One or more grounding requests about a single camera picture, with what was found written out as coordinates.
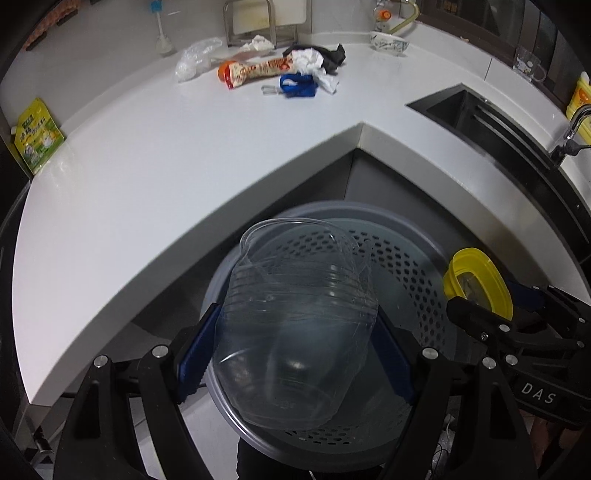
mug handle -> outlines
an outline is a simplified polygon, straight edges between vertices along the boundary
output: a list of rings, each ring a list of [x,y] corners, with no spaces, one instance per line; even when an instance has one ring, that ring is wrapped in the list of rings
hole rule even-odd
[[[546,77],[548,76],[548,72],[546,71],[546,69],[540,65],[537,66],[537,70],[539,70],[542,73],[542,77],[541,78],[536,78],[535,73],[532,76],[532,80],[535,80],[538,83],[542,83],[544,80],[546,80]]]

glass mug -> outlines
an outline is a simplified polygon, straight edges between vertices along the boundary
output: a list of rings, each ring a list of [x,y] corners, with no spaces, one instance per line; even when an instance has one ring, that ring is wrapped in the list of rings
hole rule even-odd
[[[531,82],[532,80],[543,82],[548,75],[545,68],[540,65],[540,59],[522,46],[517,46],[517,50],[515,51],[513,70],[528,82]]]

window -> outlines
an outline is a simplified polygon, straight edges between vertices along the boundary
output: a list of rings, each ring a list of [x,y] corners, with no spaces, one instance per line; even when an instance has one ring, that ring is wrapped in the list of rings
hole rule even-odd
[[[517,45],[533,52],[548,71],[546,80],[534,85],[565,110],[583,66],[556,26],[530,0],[417,3],[421,6],[420,21],[467,39],[507,65],[513,65]]]

kitchen counter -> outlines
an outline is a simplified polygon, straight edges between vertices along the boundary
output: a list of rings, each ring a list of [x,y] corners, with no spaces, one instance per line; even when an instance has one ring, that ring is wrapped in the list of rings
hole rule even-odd
[[[554,132],[519,99],[415,45],[404,58],[365,44],[345,49],[334,96],[263,96],[261,85],[276,79],[228,91],[215,72],[178,85],[166,70],[103,102],[69,134],[33,180],[17,240],[14,331],[31,403],[52,405],[196,261],[356,147],[428,192],[493,250],[502,250],[499,233],[510,232],[552,283],[591,300],[560,238],[494,162],[405,105],[464,83],[543,145]],[[500,250],[505,262],[522,254]]]

black pants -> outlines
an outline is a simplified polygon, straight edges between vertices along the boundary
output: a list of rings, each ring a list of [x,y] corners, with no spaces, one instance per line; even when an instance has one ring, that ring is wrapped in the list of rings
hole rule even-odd
[[[348,473],[314,473],[316,480],[375,480],[380,466]],[[273,460],[240,439],[238,442],[239,480],[311,480],[307,470],[299,470]]]

